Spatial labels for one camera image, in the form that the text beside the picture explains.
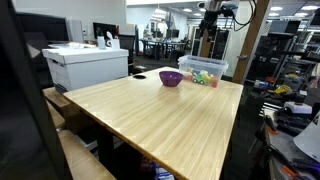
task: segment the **cable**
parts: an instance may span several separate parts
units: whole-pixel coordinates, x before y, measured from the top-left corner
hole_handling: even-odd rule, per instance
[[[237,19],[235,18],[234,13],[233,13],[232,19],[233,19],[234,22],[235,22],[235,23],[234,23],[234,26],[233,26],[233,30],[234,30],[235,32],[241,30],[242,28],[244,28],[245,26],[247,26],[248,24],[250,24],[250,23],[253,21],[253,19],[255,18],[256,14],[257,14],[257,3],[255,2],[255,0],[252,0],[252,1],[253,1],[253,4],[254,4],[254,9],[253,9],[253,5],[252,5],[251,1],[249,1],[250,7],[251,7],[251,17],[250,17],[250,19],[248,20],[248,22],[246,22],[246,23],[244,23],[244,24],[238,22]],[[242,27],[236,29],[236,27],[235,27],[236,24],[242,25]]]

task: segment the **plastic bin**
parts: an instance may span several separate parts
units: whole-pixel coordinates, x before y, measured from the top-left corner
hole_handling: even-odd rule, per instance
[[[226,61],[191,55],[182,56],[178,61],[179,71],[185,80],[212,87],[218,86],[222,74],[226,73],[229,66]]]

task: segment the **floor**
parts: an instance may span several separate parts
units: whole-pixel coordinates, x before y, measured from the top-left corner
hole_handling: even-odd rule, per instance
[[[178,68],[176,61],[165,62],[148,57],[135,56],[135,61],[138,65],[144,66],[147,70],[153,70],[163,66]],[[229,150],[227,152],[224,168],[221,179],[225,180],[242,180],[248,179],[250,176],[250,169],[253,167],[253,156],[248,154],[249,148],[254,141],[254,133],[262,124],[256,119],[256,105],[255,100],[248,98],[251,85],[245,85],[243,97],[239,105],[239,117],[236,119],[232,136],[230,139]]]

